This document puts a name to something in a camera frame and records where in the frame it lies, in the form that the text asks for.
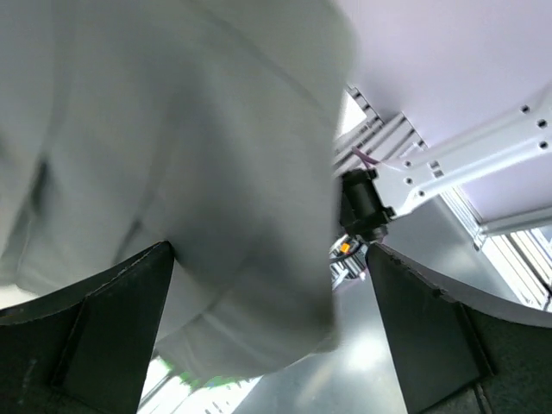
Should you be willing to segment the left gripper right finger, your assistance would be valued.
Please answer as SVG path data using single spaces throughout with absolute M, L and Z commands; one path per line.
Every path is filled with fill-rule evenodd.
M 551 314 L 373 244 L 366 253 L 409 413 L 549 413 Z

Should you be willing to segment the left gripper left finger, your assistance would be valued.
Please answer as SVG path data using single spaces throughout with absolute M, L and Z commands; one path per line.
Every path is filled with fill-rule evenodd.
M 3 413 L 135 413 L 173 274 L 163 241 L 1 311 Z

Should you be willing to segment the grey skirt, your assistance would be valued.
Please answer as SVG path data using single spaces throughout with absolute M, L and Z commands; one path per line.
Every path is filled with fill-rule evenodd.
M 45 294 L 160 241 L 156 346 L 256 377 L 335 350 L 332 1 L 4 1 L 1 281 Z

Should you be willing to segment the aluminium rail frame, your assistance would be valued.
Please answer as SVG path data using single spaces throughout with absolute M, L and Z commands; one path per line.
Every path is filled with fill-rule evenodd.
M 348 90 L 346 105 L 360 121 L 335 142 L 353 141 L 385 160 L 420 152 L 428 145 L 404 115 L 382 120 L 357 89 Z M 492 218 L 476 208 L 467 194 L 471 184 L 491 183 L 490 193 L 500 207 L 512 208 L 526 196 L 514 190 L 518 167 L 548 165 L 550 152 L 455 186 L 422 204 L 411 214 L 387 225 L 381 238 L 400 253 L 443 270 L 489 292 L 543 311 L 551 308 L 551 209 L 511 211 Z

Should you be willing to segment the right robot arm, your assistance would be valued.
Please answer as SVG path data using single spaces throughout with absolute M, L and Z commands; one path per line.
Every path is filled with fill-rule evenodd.
M 385 160 L 353 141 L 335 159 L 339 225 L 352 238 L 377 242 L 388 223 L 443 192 L 550 150 L 550 86 L 499 118 L 420 152 Z

